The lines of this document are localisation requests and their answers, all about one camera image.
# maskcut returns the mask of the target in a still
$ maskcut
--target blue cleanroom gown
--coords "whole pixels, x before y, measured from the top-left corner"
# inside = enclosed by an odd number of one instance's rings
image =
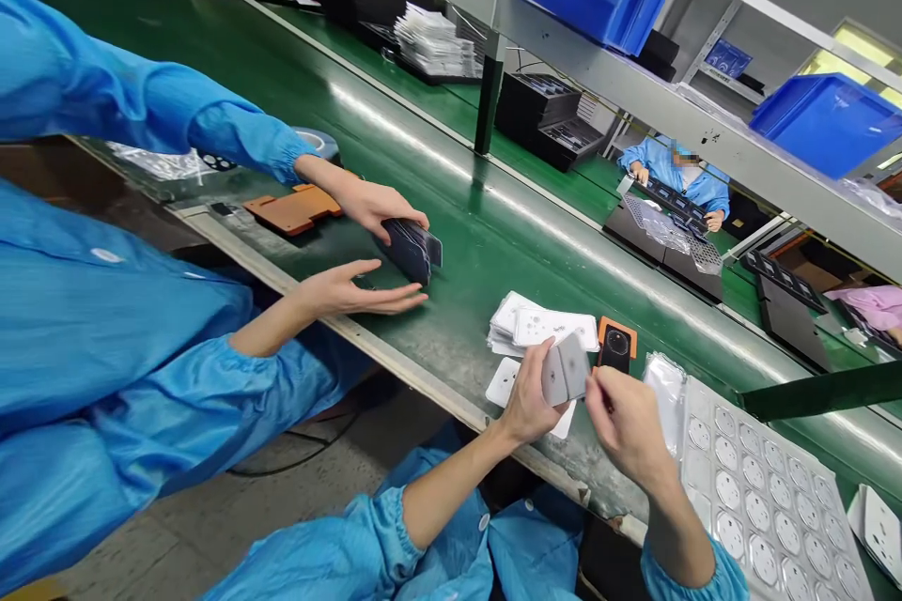
[[[449,428],[411,452],[375,497],[358,496],[343,516],[327,516],[277,531],[251,548],[205,601],[294,599],[435,599],[486,601],[492,562],[507,601],[577,601],[582,508],[550,486],[488,518],[478,492],[460,507],[427,551],[404,526],[404,486],[453,453]],[[648,549],[645,584],[654,601],[746,601],[745,577],[715,543],[717,569],[699,590],[667,577]]]
[[[627,171],[634,162],[641,162],[652,178],[661,181],[675,191],[683,192],[683,175],[679,167],[674,166],[674,158],[670,151],[671,140],[664,135],[658,140],[646,138],[638,146],[628,147],[617,163]],[[713,164],[690,183],[686,196],[705,210],[705,213],[723,209],[723,218],[730,215],[730,191],[727,188],[730,177]]]
[[[0,0],[0,140],[195,146],[297,183],[312,148],[200,73]],[[369,360],[315,324],[268,359],[248,288],[0,180],[0,596],[338,401]]]

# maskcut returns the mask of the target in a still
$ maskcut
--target worker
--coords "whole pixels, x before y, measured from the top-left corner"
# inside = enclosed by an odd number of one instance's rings
[[[902,347],[902,288],[895,285],[839,289],[824,294],[858,310],[872,329],[886,331]]]
[[[205,599],[488,599],[494,571],[507,601],[576,601],[582,508],[546,485],[490,517],[476,491],[567,408],[550,407],[542,395],[552,343],[527,349],[504,414],[467,446],[453,453],[445,433],[414,450],[374,498],[358,496],[343,516],[254,544]],[[708,537],[679,482],[652,389],[602,367],[586,382],[585,405],[604,452],[648,496],[641,565],[651,598],[748,599],[739,566]]]
[[[710,232],[730,213],[730,177],[663,134],[628,147],[617,163],[643,185],[652,177],[686,195],[705,212]]]
[[[383,241],[384,219],[428,227],[194,70],[90,38],[35,0],[0,0],[0,35],[0,141],[193,146],[316,183]],[[342,399],[372,362],[316,320],[426,299],[355,285],[378,266],[326,270],[260,313],[249,288],[0,180],[0,597]]]

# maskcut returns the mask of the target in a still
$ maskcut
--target pink item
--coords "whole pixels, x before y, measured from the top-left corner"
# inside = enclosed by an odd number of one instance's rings
[[[824,296],[831,301],[839,299],[847,302],[878,331],[902,327],[902,288],[898,286],[842,289],[828,291]]]

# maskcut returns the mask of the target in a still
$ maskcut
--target green conveyor belt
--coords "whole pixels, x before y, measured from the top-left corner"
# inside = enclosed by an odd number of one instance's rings
[[[498,358],[485,347],[489,317],[511,288],[556,309],[607,315],[640,335],[638,374],[645,354],[666,353],[711,387],[735,399],[736,390],[770,384],[756,367],[755,352],[771,346],[752,336],[738,357],[707,340],[688,322],[637,294],[627,277],[611,274],[602,258],[624,263],[622,275],[647,277],[646,269],[572,215],[486,160],[473,155],[447,135],[361,82],[346,69],[277,27],[237,0],[42,0],[60,9],[86,31],[143,56],[192,66],[228,86],[273,115],[293,125],[323,129],[338,141],[349,169],[368,179],[396,186],[425,210],[433,231],[443,239],[445,267],[429,288],[425,308],[400,317],[361,316],[359,321],[456,392],[486,411],[484,391]],[[288,10],[280,12],[290,14]],[[295,14],[292,21],[310,26],[317,19]],[[342,54],[431,115],[468,137],[473,136],[475,110],[471,97],[453,88],[429,89],[381,60],[377,53],[353,44],[350,37],[319,23],[312,35],[340,46]],[[579,173],[560,174],[496,133],[492,153],[547,190],[601,222],[615,204],[616,172],[593,165]],[[120,170],[146,192],[178,207],[224,202],[237,206],[261,194],[287,189],[247,170],[205,177],[174,187],[157,184],[127,165]],[[325,223],[303,239],[285,241],[256,226],[242,212],[228,217],[229,227],[295,277],[303,278],[354,258],[376,253],[370,238],[348,219]],[[658,284],[653,277],[650,283]],[[402,282],[388,268],[371,275],[374,285]],[[754,288],[743,274],[726,272],[725,296],[752,321]],[[695,300],[685,292],[686,302]],[[738,327],[730,327],[738,335]],[[831,349],[841,363],[861,363],[853,352]],[[780,431],[809,449],[837,472],[848,502],[855,486],[868,481],[881,488],[894,508],[902,486],[880,480],[884,468],[864,466],[851,442],[802,436],[804,427]],[[592,507],[615,514],[629,501],[628,485],[612,485],[595,467],[602,453],[594,431],[579,406],[566,443],[544,439],[537,448],[592,490]],[[902,598],[865,557],[868,576],[879,599]]]

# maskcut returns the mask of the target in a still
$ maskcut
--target elastic cuff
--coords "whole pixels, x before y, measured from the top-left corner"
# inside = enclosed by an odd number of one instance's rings
[[[280,136],[279,148],[276,150],[275,159],[272,162],[273,175],[280,183],[288,186],[305,183],[295,171],[294,163],[302,155],[319,157],[319,153],[291,127],[287,127],[287,130]]]
[[[278,352],[271,357],[251,357],[239,352],[232,347],[231,338],[235,332],[214,338],[210,341],[213,345],[213,355],[226,369],[235,369],[243,373],[262,373],[278,360]]]
[[[726,553],[720,543],[708,536],[714,554],[714,575],[704,587],[683,587],[667,575],[648,548],[648,538],[642,552],[642,574],[652,598],[675,601],[748,601],[749,588],[739,564]]]
[[[412,562],[417,562],[423,558],[426,551],[420,549],[411,541],[411,535],[407,532],[407,526],[404,524],[404,491],[406,489],[406,486],[389,488],[380,496],[380,499],[385,501],[386,509],[390,513],[391,518],[395,520],[397,541],[401,545],[404,556],[408,557]]]

